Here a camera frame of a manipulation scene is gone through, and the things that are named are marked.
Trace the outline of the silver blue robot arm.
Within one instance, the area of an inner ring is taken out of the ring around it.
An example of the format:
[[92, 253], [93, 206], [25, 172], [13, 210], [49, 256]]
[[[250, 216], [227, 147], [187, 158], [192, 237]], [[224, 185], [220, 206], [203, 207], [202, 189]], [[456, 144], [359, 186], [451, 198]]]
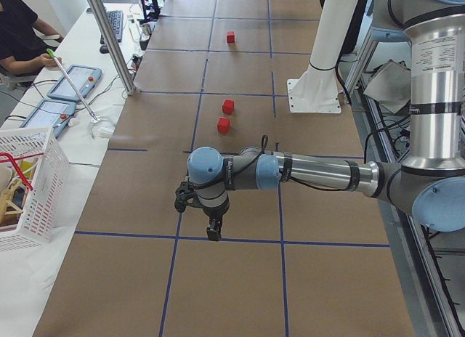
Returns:
[[275, 189], [297, 182], [329, 192], [357, 191], [391, 203], [431, 229], [464, 227], [464, 0], [374, 0], [380, 41], [411, 43], [410, 152], [400, 163], [364, 164], [247, 147], [223, 156], [200, 147], [187, 159], [175, 208], [200, 208], [210, 240], [221, 238], [231, 190]]

